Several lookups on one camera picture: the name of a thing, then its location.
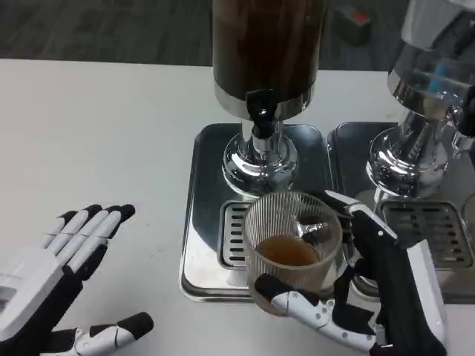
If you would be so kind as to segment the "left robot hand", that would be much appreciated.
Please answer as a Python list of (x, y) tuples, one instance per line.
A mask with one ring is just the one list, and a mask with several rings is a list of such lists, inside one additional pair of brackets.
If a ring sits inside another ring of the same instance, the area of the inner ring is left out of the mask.
[(56, 329), (135, 212), (132, 204), (67, 211), (41, 245), (1, 263), (2, 355), (112, 355), (153, 330), (146, 312), (116, 323)]

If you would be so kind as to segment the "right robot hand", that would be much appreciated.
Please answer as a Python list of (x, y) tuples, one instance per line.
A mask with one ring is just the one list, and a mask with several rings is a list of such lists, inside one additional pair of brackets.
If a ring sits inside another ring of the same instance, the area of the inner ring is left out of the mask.
[(445, 307), (425, 238), (334, 191), (276, 191), (245, 213), (249, 287), (268, 312), (371, 355), (445, 355)]

